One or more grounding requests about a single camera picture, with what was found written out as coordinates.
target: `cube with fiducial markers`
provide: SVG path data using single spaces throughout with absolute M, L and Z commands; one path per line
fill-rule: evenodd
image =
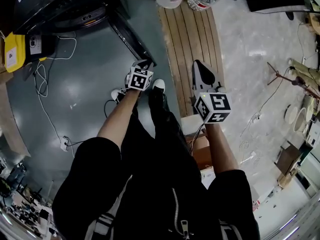
M 205 124 L 218 124 L 231 113 L 231 98 L 227 93 L 200 92 L 194 108 Z
M 128 87 L 144 91 L 149 87 L 153 75 L 152 71 L 132 66 L 129 73 Z

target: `white label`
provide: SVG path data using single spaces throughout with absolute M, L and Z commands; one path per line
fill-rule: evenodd
M 42 51 L 41 35 L 31 35 L 29 38 L 30 54 L 40 54 Z
M 17 47 L 12 48 L 5 54 L 6 68 L 9 69 L 17 64 Z

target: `yellow case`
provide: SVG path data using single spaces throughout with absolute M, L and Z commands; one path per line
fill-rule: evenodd
M 8 72 L 20 69 L 26 61 L 26 39 L 12 32 L 4 40 L 5 68 Z

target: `zipper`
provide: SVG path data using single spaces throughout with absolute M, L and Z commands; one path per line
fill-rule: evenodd
M 177 231 L 180 235 L 182 235 L 185 240 L 188 240 L 188 239 L 190 239 L 189 230 L 188 230 L 188 221 L 181 220 L 181 226 L 182 226 L 183 233 L 181 233 L 178 229 L 179 202 L 178 202 L 178 198 L 177 198 L 177 194 L 176 194 L 175 189 L 172 188 L 172 191 L 173 191 L 174 201 L 175 201 L 174 228 L 175 228 L 175 231 Z

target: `forearm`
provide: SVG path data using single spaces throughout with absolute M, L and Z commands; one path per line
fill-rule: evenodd
M 219 124 L 205 125 L 216 174 L 238 169 L 238 163 Z
M 140 91 L 129 90 L 121 102 L 111 112 L 101 127 L 98 137 L 114 142 L 121 148 L 129 125 L 132 110 L 137 102 Z

